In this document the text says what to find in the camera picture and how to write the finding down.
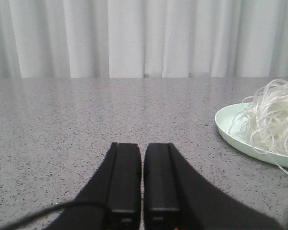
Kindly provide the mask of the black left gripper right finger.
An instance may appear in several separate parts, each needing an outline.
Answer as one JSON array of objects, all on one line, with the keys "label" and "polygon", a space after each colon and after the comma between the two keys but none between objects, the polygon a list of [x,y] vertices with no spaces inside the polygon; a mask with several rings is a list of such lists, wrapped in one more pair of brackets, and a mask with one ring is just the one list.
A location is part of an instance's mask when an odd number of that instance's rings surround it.
[{"label": "black left gripper right finger", "polygon": [[147,230],[279,230],[273,218],[226,195],[172,143],[151,143],[144,158]]}]

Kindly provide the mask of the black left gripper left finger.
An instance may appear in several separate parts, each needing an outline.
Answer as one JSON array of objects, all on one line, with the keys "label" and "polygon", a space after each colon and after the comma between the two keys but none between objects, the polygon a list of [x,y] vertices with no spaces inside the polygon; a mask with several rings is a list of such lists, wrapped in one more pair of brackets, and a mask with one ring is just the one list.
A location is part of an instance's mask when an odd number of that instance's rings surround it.
[{"label": "black left gripper left finger", "polygon": [[141,218],[141,155],[137,144],[112,143],[105,159],[75,201],[88,205],[65,209],[48,230],[137,230]]}]

